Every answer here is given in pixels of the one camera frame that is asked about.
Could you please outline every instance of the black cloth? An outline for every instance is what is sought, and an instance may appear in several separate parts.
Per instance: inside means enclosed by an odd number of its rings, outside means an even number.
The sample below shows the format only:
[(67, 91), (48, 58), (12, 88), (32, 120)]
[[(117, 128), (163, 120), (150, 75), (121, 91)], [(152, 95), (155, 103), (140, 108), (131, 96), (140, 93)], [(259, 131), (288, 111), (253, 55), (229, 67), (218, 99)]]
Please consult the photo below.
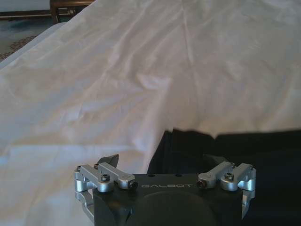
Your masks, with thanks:
[(216, 139), (196, 131), (166, 131), (148, 173), (209, 171), (203, 154), (256, 168), (256, 197), (243, 225), (300, 224), (301, 130), (224, 134)]

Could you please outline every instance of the wrinkled white sheet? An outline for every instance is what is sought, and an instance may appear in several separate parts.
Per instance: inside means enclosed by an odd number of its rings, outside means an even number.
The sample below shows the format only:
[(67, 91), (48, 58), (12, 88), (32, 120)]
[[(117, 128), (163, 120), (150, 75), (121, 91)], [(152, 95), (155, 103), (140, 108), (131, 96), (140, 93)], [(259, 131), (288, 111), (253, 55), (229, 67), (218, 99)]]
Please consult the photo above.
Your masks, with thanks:
[(75, 167), (165, 129), (300, 126), (300, 1), (99, 0), (0, 71), (0, 225), (91, 225)]

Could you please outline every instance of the bolt head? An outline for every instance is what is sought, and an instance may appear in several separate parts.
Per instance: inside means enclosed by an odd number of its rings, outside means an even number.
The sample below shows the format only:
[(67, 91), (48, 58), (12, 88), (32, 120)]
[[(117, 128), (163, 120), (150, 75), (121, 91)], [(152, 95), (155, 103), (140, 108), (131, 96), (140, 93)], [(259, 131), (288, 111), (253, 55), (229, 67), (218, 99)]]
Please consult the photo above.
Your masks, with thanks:
[(228, 181), (233, 181), (234, 180), (234, 174), (233, 173), (226, 173), (225, 174), (225, 179)]
[(109, 174), (102, 174), (100, 177), (101, 181), (109, 181), (110, 180), (110, 175)]
[(128, 184), (128, 189), (131, 191), (136, 190), (138, 187), (138, 182), (135, 180), (130, 181), (130, 183)]
[(197, 187), (200, 190), (206, 189), (206, 181), (204, 181), (204, 180), (198, 180), (197, 181)]

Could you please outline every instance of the table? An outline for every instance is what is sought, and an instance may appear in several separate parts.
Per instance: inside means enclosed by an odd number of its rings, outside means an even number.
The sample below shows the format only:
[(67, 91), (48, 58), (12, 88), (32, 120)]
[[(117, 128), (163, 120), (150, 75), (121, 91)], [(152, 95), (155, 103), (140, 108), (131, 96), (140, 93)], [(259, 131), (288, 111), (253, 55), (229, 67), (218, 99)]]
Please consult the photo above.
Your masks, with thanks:
[(61, 22), (58, 14), (59, 8), (67, 8), (69, 13), (74, 16), (78, 12), (78, 8), (83, 8), (90, 5), (94, 0), (50, 0), (50, 13), (53, 23)]

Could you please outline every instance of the patterned carpet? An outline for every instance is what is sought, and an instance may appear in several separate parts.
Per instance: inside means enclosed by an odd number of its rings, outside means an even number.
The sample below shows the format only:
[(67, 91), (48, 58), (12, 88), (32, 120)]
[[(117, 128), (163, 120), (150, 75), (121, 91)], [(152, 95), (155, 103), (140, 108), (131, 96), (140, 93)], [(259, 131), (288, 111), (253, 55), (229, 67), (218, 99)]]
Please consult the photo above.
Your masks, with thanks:
[(52, 25), (51, 18), (0, 21), (0, 62)]
[(7, 58), (9, 55), (13, 54), (14, 52), (16, 52), (17, 50), (19, 50), (20, 48), (22, 48), (23, 46), (25, 46), (28, 42), (30, 42), (31, 40), (33, 40), (36, 36), (29, 36), (23, 39), (20, 39), (19, 41), (15, 41), (13, 42), (13, 44), (11, 44), (9, 46), (9, 48), (11, 49), (10, 52), (4, 52), (4, 53), (0, 53), (0, 61), (4, 60), (5, 58)]

